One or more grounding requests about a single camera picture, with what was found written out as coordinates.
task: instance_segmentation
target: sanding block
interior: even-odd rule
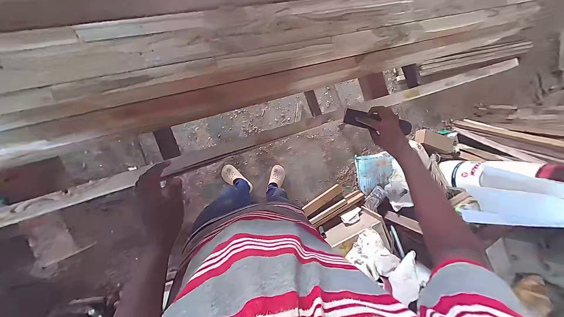
[[[368,113],[356,109],[348,108],[345,110],[345,117],[343,118],[343,122],[349,125],[354,125],[357,127],[362,127],[364,129],[372,129],[371,127],[358,122],[356,118],[372,118],[377,121],[382,121],[382,118],[376,113]],[[402,130],[404,135],[408,135],[411,132],[412,125],[409,121],[406,120],[399,120],[399,128]]]

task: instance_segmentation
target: cardboard box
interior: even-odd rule
[[[421,143],[428,152],[452,153],[453,140],[431,130],[417,130],[415,141]]]

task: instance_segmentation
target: red and white stripes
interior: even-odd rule
[[[324,267],[357,270],[355,266],[339,255],[305,246],[296,235],[236,234],[215,247],[192,275],[188,284],[178,294],[176,300],[210,278],[225,273],[235,262],[241,259],[247,257],[276,257],[282,254],[293,254],[302,264],[317,262]]]
[[[421,306],[420,315],[422,317],[521,316],[498,300],[470,293],[441,296],[437,304],[432,308]]]
[[[389,294],[367,295],[353,292],[325,292],[316,286],[306,296],[292,291],[248,301],[234,316],[382,316],[414,317],[412,311]]]

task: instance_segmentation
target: striped shirt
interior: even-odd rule
[[[188,267],[165,311],[177,316],[416,316],[330,246],[303,211],[251,205],[213,219],[185,247]],[[435,269],[421,316],[520,316],[508,285],[478,265]]]

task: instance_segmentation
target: person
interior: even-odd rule
[[[490,268],[484,246],[453,211],[408,144],[391,110],[375,110],[375,144],[405,172],[424,243],[435,264],[417,301],[421,316],[520,316],[524,308]],[[125,285],[116,316],[162,314],[167,258],[182,222],[180,183],[160,188],[163,166],[136,184],[140,212],[153,237],[149,252]],[[270,201],[253,204],[251,183],[234,167],[223,178],[233,185],[196,221],[186,244],[187,266],[174,302],[164,316],[416,316],[331,248],[287,201],[280,178]]]

